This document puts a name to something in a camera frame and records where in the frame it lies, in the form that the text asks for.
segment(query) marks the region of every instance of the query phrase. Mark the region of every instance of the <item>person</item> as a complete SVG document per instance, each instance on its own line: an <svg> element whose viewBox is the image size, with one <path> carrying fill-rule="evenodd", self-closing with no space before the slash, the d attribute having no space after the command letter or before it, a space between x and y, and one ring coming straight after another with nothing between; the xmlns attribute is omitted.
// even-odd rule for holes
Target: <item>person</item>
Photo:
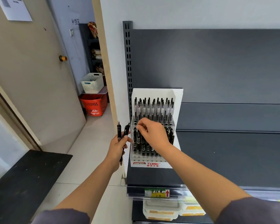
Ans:
<svg viewBox="0 0 280 224"><path fill-rule="evenodd" d="M214 223L280 224L280 202L254 198L225 177L196 162L169 143L160 123L142 118L137 129L176 171ZM132 140L124 136L118 142L115 136L106 158L93 173L53 210L37 215L32 224L91 223L112 174L119 168L126 142Z"/></svg>

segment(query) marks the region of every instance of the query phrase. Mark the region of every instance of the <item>red plastic basket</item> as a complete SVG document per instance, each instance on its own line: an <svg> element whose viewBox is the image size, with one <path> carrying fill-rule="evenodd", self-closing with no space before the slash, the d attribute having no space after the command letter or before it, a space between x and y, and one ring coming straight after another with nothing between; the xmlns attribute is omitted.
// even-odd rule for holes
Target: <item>red plastic basket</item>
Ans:
<svg viewBox="0 0 280 224"><path fill-rule="evenodd" d="M81 94L79 99L90 116L102 116L107 108L107 94Z"/></svg>

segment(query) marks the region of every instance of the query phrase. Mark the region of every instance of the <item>person's left hand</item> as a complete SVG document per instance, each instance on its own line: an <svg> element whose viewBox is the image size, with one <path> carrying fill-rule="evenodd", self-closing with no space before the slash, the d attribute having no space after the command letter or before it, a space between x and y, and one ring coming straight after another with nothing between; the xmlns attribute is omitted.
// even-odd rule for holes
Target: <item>person's left hand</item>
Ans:
<svg viewBox="0 0 280 224"><path fill-rule="evenodd" d="M113 172L117 171L119 168L119 161L122 156L122 148L127 148L126 143L132 142L133 140L129 138L127 135L124 136L120 142L118 142L117 135L111 140L109 150L107 153L107 156L105 158L105 161L112 165Z"/></svg>

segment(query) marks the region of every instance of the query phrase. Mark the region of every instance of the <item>pen display stand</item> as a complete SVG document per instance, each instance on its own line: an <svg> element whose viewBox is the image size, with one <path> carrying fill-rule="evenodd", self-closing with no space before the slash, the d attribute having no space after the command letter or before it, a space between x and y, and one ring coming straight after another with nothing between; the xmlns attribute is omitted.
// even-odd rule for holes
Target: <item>pen display stand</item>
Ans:
<svg viewBox="0 0 280 224"><path fill-rule="evenodd" d="M176 113L176 111L179 112L181 99L182 89L133 89L131 101L134 102L134 105L132 105L131 138L134 142L131 144L130 152L132 167L172 168L170 164L145 141L140 132L138 132L136 126L143 117L160 122L167 132L169 142L180 149L175 134L176 126L174 120L178 118L178 113Z"/></svg>

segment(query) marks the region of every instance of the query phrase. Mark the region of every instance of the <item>handwritten price label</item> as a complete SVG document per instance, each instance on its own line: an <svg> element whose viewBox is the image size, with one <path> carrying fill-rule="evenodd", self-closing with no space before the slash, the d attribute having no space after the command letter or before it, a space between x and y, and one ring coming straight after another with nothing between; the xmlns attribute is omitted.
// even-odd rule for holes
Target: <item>handwritten price label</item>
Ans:
<svg viewBox="0 0 280 224"><path fill-rule="evenodd" d="M145 189L145 197L169 198L169 189Z"/></svg>

